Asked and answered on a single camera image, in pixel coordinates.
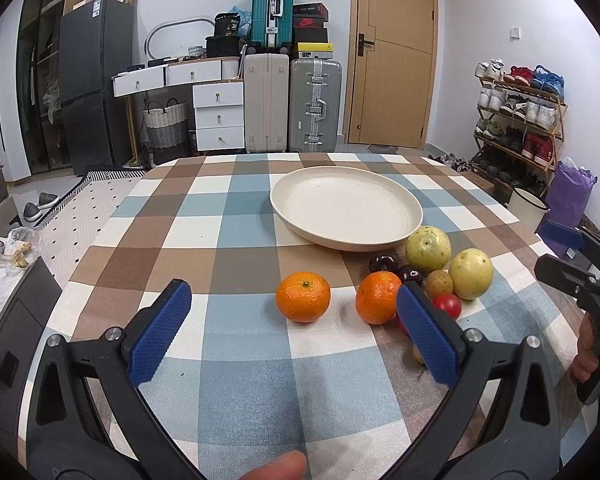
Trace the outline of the left hand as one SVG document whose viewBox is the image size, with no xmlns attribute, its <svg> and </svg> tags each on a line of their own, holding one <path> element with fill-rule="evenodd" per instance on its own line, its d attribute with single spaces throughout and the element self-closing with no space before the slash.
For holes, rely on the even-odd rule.
<svg viewBox="0 0 600 480">
<path fill-rule="evenodd" d="M 308 468 L 306 456 L 298 450 L 293 450 L 248 471 L 240 477 L 240 480 L 302 480 L 306 468 Z"/>
</svg>

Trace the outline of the right hand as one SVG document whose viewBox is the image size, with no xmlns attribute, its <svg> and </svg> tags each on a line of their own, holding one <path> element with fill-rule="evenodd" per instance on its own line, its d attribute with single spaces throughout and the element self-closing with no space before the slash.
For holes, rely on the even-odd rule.
<svg viewBox="0 0 600 480">
<path fill-rule="evenodd" d="M 579 327 L 577 354 L 570 365 L 570 373 L 577 382 L 586 382 L 597 370 L 600 360 L 593 351 L 594 330 L 591 315 L 585 313 Z"/>
</svg>

